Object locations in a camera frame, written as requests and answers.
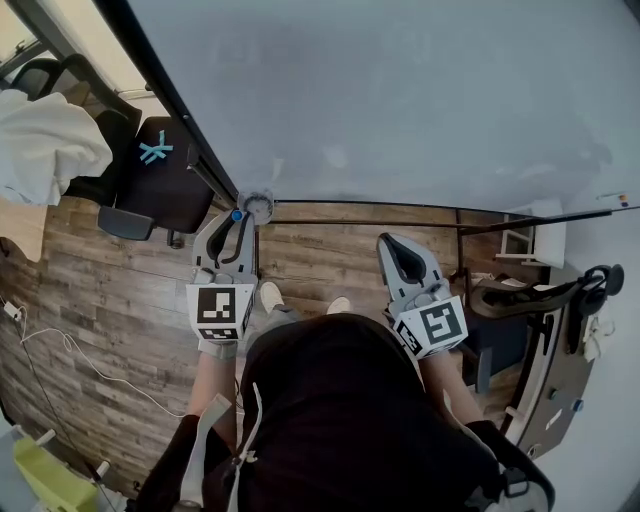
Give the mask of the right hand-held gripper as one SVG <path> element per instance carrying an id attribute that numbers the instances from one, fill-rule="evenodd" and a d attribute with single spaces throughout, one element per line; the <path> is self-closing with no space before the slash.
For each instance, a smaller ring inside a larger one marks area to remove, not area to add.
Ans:
<path id="1" fill-rule="evenodd" d="M 390 328 L 414 359 L 450 350 L 467 338 L 461 298 L 441 278 L 430 250 L 405 236 L 383 233 L 377 254 L 390 295 Z"/>

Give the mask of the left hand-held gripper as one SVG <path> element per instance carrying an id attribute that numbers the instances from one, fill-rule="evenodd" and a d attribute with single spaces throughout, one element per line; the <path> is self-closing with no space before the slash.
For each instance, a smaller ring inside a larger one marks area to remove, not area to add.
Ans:
<path id="1" fill-rule="evenodd" d="M 243 218 L 231 256 L 222 259 L 235 221 L 226 211 L 197 235 L 192 252 L 193 282 L 186 286 L 189 320 L 200 346 L 225 346 L 243 340 L 255 303 L 253 218 Z"/>

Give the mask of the person's left forearm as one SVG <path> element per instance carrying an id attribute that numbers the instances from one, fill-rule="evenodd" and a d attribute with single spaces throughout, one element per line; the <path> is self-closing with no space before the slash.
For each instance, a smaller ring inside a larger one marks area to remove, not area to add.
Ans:
<path id="1" fill-rule="evenodd" d="M 235 356 L 220 359 L 205 352 L 200 353 L 187 414 L 201 416 L 209 403 L 220 394 L 231 404 L 230 409 L 215 425 L 222 437 L 223 431 L 234 431 L 236 428 L 235 377 Z"/>

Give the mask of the person's right forearm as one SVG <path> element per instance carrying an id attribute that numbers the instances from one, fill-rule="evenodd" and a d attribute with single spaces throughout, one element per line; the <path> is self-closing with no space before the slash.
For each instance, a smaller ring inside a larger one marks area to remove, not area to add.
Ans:
<path id="1" fill-rule="evenodd" d="M 467 388 L 449 352 L 441 351 L 418 361 L 425 392 L 453 426 L 483 421 L 483 413 Z"/>

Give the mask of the person's left white shoe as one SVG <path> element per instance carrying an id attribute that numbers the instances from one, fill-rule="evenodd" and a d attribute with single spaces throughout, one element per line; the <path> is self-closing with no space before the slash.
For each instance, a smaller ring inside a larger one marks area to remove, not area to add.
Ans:
<path id="1" fill-rule="evenodd" d="M 277 307 L 284 305 L 281 292 L 278 286 L 273 282 L 263 282 L 259 293 L 262 306 L 267 314 L 273 312 Z"/>

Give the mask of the person's grey shorts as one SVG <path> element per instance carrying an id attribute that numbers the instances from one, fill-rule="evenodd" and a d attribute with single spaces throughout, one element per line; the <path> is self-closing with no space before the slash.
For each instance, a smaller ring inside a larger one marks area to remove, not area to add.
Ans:
<path id="1" fill-rule="evenodd" d="M 247 347 L 250 347 L 260 336 L 265 335 L 267 332 L 281 327 L 283 325 L 288 325 L 296 322 L 302 321 L 320 321 L 336 319 L 339 315 L 346 316 L 347 318 L 355 318 L 357 320 L 371 320 L 376 325 L 380 325 L 380 322 L 377 322 L 374 318 L 369 316 L 361 315 L 358 313 L 354 313 L 353 311 L 341 311 L 339 313 L 332 314 L 324 314 L 316 317 L 310 317 L 309 319 L 304 318 L 296 309 L 287 305 L 277 305 L 268 315 L 266 320 L 258 327 L 256 330 L 252 331 L 249 337 L 247 338 L 246 344 Z"/>

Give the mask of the black office chair with tape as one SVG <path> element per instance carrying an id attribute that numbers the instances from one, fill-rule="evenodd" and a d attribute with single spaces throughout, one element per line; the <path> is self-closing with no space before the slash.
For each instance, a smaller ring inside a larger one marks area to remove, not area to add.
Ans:
<path id="1" fill-rule="evenodd" d="M 143 118 L 142 111 L 111 90 L 79 54 L 62 62 L 54 90 L 60 92 L 63 86 L 76 88 L 65 91 L 69 101 L 93 118 L 113 155 L 101 176 L 75 178 L 65 194 L 96 203 L 98 227 L 110 235 L 146 241 L 154 229 L 162 228 L 167 244 L 180 248 L 174 235 L 195 233 L 214 196 L 191 166 L 197 154 L 190 136 L 169 116 Z M 160 130 L 174 150 L 145 165 L 138 145 L 156 145 Z"/>

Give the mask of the office chair with blue seat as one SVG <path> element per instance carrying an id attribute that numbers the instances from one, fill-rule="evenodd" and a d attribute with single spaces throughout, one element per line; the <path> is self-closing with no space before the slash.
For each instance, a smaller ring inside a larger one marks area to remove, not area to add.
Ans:
<path id="1" fill-rule="evenodd" d="M 473 384 L 477 393 L 486 393 L 491 376 L 502 370 L 493 367 L 498 360 L 498 353 L 511 353 L 524 346 L 521 340 L 526 332 L 524 324 L 516 322 L 514 332 L 506 330 L 512 324 L 512 317 L 523 317 L 534 331 L 549 333 L 551 326 L 536 322 L 534 316 L 567 308 L 567 352 L 576 353 L 586 320 L 600 311 L 608 297 L 621 291 L 624 279 L 623 267 L 616 264 L 595 266 L 575 281 L 545 290 L 533 285 L 515 286 L 489 279 L 482 279 L 476 285 L 469 284 L 465 295 L 467 309 L 478 318 L 496 321 L 496 331 L 503 336 L 487 336 L 483 339 L 477 334 L 469 336 L 465 343 L 467 354 L 463 358 L 465 381 Z"/>

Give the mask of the light blue tape mark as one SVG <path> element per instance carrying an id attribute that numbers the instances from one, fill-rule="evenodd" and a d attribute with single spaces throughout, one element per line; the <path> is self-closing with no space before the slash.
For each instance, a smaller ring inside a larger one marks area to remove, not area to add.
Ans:
<path id="1" fill-rule="evenodd" d="M 138 145 L 138 148 L 141 151 L 139 160 L 145 165 L 149 165 L 157 159 L 165 159 L 167 155 L 174 150 L 174 146 L 172 144 L 166 143 L 164 130 L 160 130 L 158 136 L 158 142 L 154 146 L 143 142 L 140 142 Z"/>

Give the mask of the white stool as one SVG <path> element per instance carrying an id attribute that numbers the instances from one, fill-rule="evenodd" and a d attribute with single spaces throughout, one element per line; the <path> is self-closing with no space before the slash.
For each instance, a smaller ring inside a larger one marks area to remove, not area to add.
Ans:
<path id="1" fill-rule="evenodd" d="M 553 217 L 562 215 L 559 199 L 536 200 L 508 210 L 504 221 L 523 217 Z M 545 224 L 528 228 L 511 228 L 502 232 L 500 260 L 513 260 L 523 266 L 546 266 L 562 269 L 565 264 L 566 224 Z"/>

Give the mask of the person's black shirt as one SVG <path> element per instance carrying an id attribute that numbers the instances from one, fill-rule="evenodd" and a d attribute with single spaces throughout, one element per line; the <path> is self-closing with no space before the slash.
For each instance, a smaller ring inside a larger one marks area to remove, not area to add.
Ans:
<path id="1" fill-rule="evenodd" d="M 283 325 L 260 336 L 235 377 L 244 433 L 205 444 L 203 512 L 462 512 L 495 499 L 496 459 L 451 425 L 425 392 L 418 362 L 371 320 Z M 138 512 L 171 512 L 202 418 L 188 415 L 151 470 Z"/>

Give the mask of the dark brown desk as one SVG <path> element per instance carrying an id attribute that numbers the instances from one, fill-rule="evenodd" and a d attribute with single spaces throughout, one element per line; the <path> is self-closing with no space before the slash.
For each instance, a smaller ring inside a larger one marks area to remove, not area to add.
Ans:
<path id="1" fill-rule="evenodd" d="M 581 350 L 570 351 L 568 307 L 537 314 L 528 323 L 531 333 L 522 371 L 500 431 L 535 460 L 562 442 L 580 412 L 574 403 L 583 400 L 593 364 Z M 545 430 L 560 409 L 561 417 Z"/>

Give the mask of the crumpled white rag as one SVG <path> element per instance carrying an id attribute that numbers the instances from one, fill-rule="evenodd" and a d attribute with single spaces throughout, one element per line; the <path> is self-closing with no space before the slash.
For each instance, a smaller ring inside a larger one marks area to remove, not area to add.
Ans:
<path id="1" fill-rule="evenodd" d="M 588 318 L 583 335 L 583 357 L 586 361 L 601 358 L 612 343 L 615 322 L 605 314 Z"/>

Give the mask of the light wooden desk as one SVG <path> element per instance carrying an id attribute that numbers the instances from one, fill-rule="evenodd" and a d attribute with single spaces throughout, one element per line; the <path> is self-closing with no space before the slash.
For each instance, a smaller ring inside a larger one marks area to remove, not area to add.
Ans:
<path id="1" fill-rule="evenodd" d="M 25 205 L 0 197 L 0 238 L 13 242 L 32 261 L 42 257 L 47 206 Z"/>

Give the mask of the white cloth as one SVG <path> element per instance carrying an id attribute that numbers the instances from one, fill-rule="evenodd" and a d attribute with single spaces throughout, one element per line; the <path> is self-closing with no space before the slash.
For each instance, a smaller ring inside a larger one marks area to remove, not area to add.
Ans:
<path id="1" fill-rule="evenodd" d="M 112 161 L 97 123 L 62 94 L 0 92 L 0 197 L 57 205 L 73 179 L 99 177 Z"/>

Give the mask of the grey mesh office chair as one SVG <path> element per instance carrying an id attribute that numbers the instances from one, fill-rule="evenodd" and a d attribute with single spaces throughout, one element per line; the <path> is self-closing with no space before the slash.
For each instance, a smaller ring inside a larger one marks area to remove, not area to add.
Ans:
<path id="1" fill-rule="evenodd" d="M 38 100 L 52 91 L 60 70 L 60 62 L 55 59 L 33 59 L 20 69 L 10 88 L 25 93 L 29 101 Z"/>

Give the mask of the lime green stool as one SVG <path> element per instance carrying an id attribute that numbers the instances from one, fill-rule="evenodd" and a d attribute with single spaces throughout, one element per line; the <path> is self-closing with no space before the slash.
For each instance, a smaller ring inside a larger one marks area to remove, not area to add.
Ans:
<path id="1" fill-rule="evenodd" d="M 49 429 L 34 440 L 25 435 L 13 444 L 13 460 L 49 512 L 98 512 L 98 482 L 111 465 L 104 460 L 87 479 L 72 472 L 59 459 L 46 450 L 45 445 L 56 437 Z"/>

